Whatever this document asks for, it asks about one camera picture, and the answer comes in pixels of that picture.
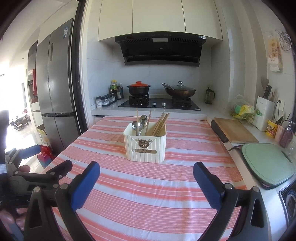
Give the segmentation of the person's left hand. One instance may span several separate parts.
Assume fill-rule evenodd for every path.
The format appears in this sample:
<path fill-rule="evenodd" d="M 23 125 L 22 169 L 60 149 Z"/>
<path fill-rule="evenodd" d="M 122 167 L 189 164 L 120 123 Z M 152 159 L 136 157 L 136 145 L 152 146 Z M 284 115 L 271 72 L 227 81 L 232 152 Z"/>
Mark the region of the person's left hand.
<path fill-rule="evenodd" d="M 25 228 L 27 208 L 17 208 L 16 212 L 20 216 L 17 219 L 14 219 L 14 217 L 8 211 L 5 209 L 1 210 L 1 222 L 10 234 L 13 233 L 10 228 L 10 225 L 12 224 L 16 224 L 22 231 L 24 231 Z"/>

